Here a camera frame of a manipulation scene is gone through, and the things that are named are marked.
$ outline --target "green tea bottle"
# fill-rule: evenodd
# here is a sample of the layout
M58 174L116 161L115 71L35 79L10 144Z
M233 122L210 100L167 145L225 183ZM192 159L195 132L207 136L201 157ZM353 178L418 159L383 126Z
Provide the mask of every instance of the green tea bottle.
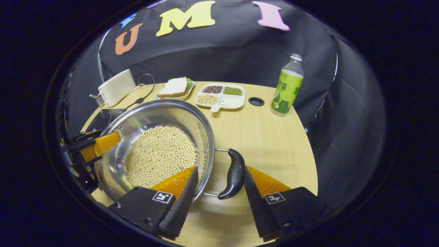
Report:
M291 60L282 67L270 108L276 116L286 116L296 99L303 80L301 61L302 56L293 53L291 54Z

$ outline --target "bottle label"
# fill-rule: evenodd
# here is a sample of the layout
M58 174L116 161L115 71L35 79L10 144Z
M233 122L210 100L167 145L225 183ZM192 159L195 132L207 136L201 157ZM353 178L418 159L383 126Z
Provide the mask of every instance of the bottle label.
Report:
M303 78L281 71L271 107L279 113L287 113L296 99Z

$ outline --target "black handle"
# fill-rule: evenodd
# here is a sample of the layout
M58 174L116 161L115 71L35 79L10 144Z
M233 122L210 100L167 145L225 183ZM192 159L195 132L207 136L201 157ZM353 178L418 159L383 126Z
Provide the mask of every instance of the black handle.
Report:
M218 199L227 199L236 195L244 185L244 175L245 175L245 162L241 154L236 152L236 150L229 149L230 158L232 158L232 163L230 164L229 171L227 172L227 186L218 195Z

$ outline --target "wooden table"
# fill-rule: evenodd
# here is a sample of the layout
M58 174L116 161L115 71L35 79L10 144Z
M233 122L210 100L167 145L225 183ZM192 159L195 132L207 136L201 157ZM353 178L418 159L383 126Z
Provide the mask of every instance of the wooden table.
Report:
M196 94L208 83L212 82L196 82L186 101L196 105ZM272 87L228 84L241 85L245 89L243 107L236 110L221 109L218 113L212 113L210 109L198 106L212 126L215 147L235 149L243 156L247 165L291 188L304 186L317 195L317 170L313 152L295 110L292 108L283 118L273 115L270 104L275 89ZM144 102L153 100L161 87L161 84L157 84ZM138 88L111 108L125 108L137 98L144 97L151 88L152 85ZM250 97L263 99L265 105L251 105L248 102ZM96 109L82 131L105 108L109 107ZM216 152L212 173L204 192L218 194L226 187L229 166L228 154ZM93 192L92 196L106 206L113 203L100 189ZM180 236L175 241L168 241L183 246L209 247L255 246L264 243L258 236L244 187L237 195L226 200L201 195L191 205Z

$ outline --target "bread slice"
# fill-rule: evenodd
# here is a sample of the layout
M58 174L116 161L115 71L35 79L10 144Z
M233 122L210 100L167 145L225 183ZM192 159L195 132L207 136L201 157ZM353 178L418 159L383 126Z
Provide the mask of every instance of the bread slice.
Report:
M163 89L157 95L159 98L181 97L187 94L187 78L180 77L168 80Z

